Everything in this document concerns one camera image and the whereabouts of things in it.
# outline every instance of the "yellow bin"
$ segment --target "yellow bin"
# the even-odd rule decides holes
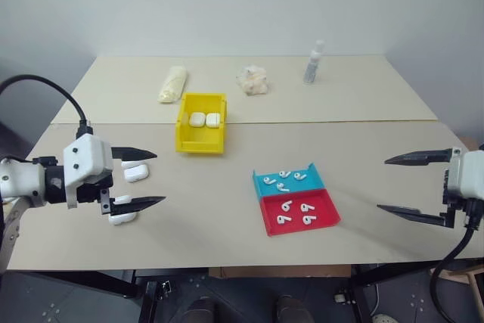
[[[211,129],[206,126],[193,128],[188,124],[191,113],[220,113],[220,126]],[[175,126],[175,149],[185,153],[224,152],[225,115],[227,101],[225,94],[199,94],[185,92],[181,98],[180,111]]]

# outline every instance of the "table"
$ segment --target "table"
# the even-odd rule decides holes
[[[303,83],[307,57],[98,57],[73,92],[93,123],[175,123],[179,104],[157,103],[171,66],[189,72],[185,91],[223,92],[228,123],[436,120],[384,56],[324,57],[314,84]],[[270,91],[246,96],[242,67],[267,69]],[[65,104],[53,123],[77,123]]]
[[[32,155],[61,155],[76,126],[51,125]],[[113,227],[97,203],[77,210],[28,210],[9,269],[102,270],[200,266],[308,265],[441,259],[461,239],[456,228],[422,225],[377,208],[417,207],[437,214],[445,165],[388,166],[391,156],[462,146],[438,122],[234,124],[220,156],[174,152],[169,124],[94,125],[113,146],[158,154],[151,175],[135,184],[115,164],[112,195],[166,195],[134,223]],[[340,212],[333,228],[269,238],[252,171],[295,169],[314,162]],[[476,234],[462,257],[482,255]]]

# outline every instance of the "red tray compartment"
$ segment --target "red tray compartment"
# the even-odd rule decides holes
[[[293,202],[290,205],[290,210],[284,212],[281,205],[288,200]],[[313,206],[315,209],[309,212],[302,212],[302,203]],[[269,236],[330,227],[336,225],[341,220],[326,189],[263,197],[260,203],[260,209],[265,223],[265,230]],[[290,217],[292,220],[286,221],[283,225],[279,225],[277,222],[279,215]],[[305,225],[303,217],[307,215],[316,216],[317,219],[313,219],[311,225]]]

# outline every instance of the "white wall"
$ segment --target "white wall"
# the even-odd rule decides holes
[[[323,36],[331,54],[386,54],[444,123],[483,139],[483,2],[0,0],[0,77],[30,71],[73,90],[98,54],[304,55]],[[35,141],[61,103],[18,85],[0,120]]]

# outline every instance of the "clear plastic bottle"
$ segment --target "clear plastic bottle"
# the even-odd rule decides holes
[[[318,71],[319,60],[323,55],[324,41],[316,41],[315,49],[311,51],[309,56],[308,66],[306,72],[304,73],[304,82],[313,83],[315,81],[316,72]]]

